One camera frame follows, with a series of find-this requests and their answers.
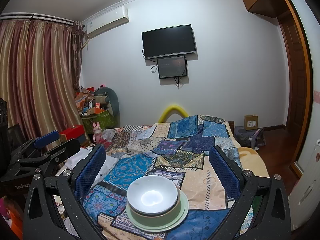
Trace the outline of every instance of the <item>wooden floor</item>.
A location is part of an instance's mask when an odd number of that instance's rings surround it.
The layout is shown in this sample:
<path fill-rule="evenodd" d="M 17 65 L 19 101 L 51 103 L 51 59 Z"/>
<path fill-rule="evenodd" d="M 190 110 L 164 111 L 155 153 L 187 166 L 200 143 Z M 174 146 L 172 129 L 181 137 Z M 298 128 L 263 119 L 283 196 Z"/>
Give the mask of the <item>wooden floor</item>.
<path fill-rule="evenodd" d="M 291 170 L 292 159 L 297 140 L 293 139 L 284 129 L 264 132 L 267 144 L 257 151 L 263 159 L 269 176 L 279 174 L 284 181 L 284 186 L 289 195 L 298 180 Z"/>

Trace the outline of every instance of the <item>wooden door frame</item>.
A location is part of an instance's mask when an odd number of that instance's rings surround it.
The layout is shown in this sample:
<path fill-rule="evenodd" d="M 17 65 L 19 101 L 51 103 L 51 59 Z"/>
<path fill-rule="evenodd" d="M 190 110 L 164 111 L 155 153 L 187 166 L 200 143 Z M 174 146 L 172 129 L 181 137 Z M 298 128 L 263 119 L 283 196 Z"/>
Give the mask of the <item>wooden door frame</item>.
<path fill-rule="evenodd" d="M 302 45 L 302 50 L 303 50 L 303 55 L 305 58 L 305 64 L 306 64 L 306 107 L 305 107 L 305 114 L 303 117 L 303 123 L 302 123 L 302 128 L 301 128 L 301 133 L 299 136 L 299 140 L 297 143 L 297 147 L 294 151 L 290 166 L 293 168 L 293 170 L 295 171 L 295 173 L 298 175 L 298 177 L 300 178 L 302 176 L 302 172 L 300 171 L 300 169 L 297 167 L 296 165 L 296 161 L 298 160 L 298 158 L 300 157 L 301 154 L 301 150 L 303 147 L 303 144 L 305 142 L 307 133 L 308 133 L 308 128 L 309 128 L 309 124 L 310 124 L 310 117 L 311 117 L 311 110 L 312 110 L 312 103 L 313 103 L 313 73 L 312 73 L 312 64 L 311 64 L 311 56 L 310 56 L 310 50 L 309 50 L 309 46 L 308 46 L 308 42 L 307 42 L 307 38 L 304 32 L 304 29 L 302 27 L 300 18 L 294 8 L 294 6 L 292 5 L 290 0 L 285 0 L 289 11 L 292 14 L 293 20 L 295 22 L 295 25 L 297 27 L 297 31 L 298 31 L 298 35 L 300 36 L 301 39 L 301 45 Z M 287 46 L 287 42 L 285 39 L 285 35 L 284 36 L 284 42 L 285 42 L 285 46 L 286 46 L 286 50 L 288 51 L 288 46 Z M 289 76 L 290 76 L 290 95 L 292 93 L 292 75 L 291 73 L 291 64 L 290 64 L 290 56 L 288 55 L 288 63 L 289 63 Z M 288 109 L 288 116 L 290 113 L 290 107 L 291 107 L 291 96 L 289 99 L 289 109 Z"/>
<path fill-rule="evenodd" d="M 292 101 L 292 69 L 291 69 L 291 59 L 290 59 L 290 54 L 288 53 L 289 51 L 289 46 L 288 46 L 288 42 L 287 39 L 285 38 L 285 32 L 284 32 L 284 27 L 282 25 L 282 19 L 285 18 L 288 14 L 290 14 L 290 11 L 286 11 L 283 14 L 279 15 L 278 18 L 278 22 L 279 22 L 279 26 L 281 29 L 281 33 L 282 36 L 284 38 L 284 45 L 285 45 L 285 50 L 287 52 L 287 58 L 288 58 L 288 67 L 289 67 L 289 106 L 288 106 L 288 114 L 287 114 L 287 122 L 285 124 L 286 127 L 288 127 L 288 123 L 289 123 L 289 118 L 290 118 L 290 109 L 291 109 L 291 101 Z"/>

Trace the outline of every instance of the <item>white wall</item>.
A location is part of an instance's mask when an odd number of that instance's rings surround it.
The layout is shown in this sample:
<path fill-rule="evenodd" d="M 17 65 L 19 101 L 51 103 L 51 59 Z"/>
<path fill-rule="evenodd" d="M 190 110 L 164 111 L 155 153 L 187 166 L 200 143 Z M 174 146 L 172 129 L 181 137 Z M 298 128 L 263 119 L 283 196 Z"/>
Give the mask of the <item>white wall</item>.
<path fill-rule="evenodd" d="M 259 126 L 283 124 L 286 56 L 277 21 L 246 11 L 242 0 L 136 0 L 125 5 L 130 23 L 89 41 L 83 51 L 86 87 L 102 83 L 118 95 L 121 125 L 157 122 L 177 104 L 188 114 L 210 114 L 243 125 L 257 114 Z M 197 55 L 189 55 L 180 90 L 159 80 L 142 56 L 141 33 L 191 24 Z"/>
<path fill-rule="evenodd" d="M 82 69 L 80 71 L 80 78 L 79 78 L 79 86 L 83 86 L 84 87 L 84 78 L 83 78 L 83 73 L 82 73 Z"/>
<path fill-rule="evenodd" d="M 305 0 L 291 0 L 305 30 L 313 68 L 313 86 L 320 91 L 320 25 Z M 299 166 L 305 170 L 312 155 L 316 141 L 320 139 L 320 104 L 313 102 L 310 126 L 304 143 Z"/>

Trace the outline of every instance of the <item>white bowl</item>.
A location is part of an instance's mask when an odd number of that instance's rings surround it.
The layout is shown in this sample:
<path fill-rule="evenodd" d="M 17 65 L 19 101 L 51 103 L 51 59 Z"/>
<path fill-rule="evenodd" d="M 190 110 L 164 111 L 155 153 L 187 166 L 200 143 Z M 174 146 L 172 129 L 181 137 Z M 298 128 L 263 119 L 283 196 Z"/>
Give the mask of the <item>white bowl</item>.
<path fill-rule="evenodd" d="M 158 215 L 177 202 L 178 190 L 169 179 L 149 175 L 136 179 L 127 190 L 129 204 L 143 214 Z"/>

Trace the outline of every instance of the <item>green bag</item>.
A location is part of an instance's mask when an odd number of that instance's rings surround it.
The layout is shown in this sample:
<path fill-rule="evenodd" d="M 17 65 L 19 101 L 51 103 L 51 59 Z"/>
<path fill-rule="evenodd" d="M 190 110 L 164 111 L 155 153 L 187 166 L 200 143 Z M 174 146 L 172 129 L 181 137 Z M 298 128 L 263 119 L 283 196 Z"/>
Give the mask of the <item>green bag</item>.
<path fill-rule="evenodd" d="M 102 132 L 105 129 L 114 128 L 116 126 L 116 118 L 112 116 L 108 110 L 100 114 L 91 114 L 81 118 L 87 133 L 93 133 L 93 123 L 99 122 Z"/>

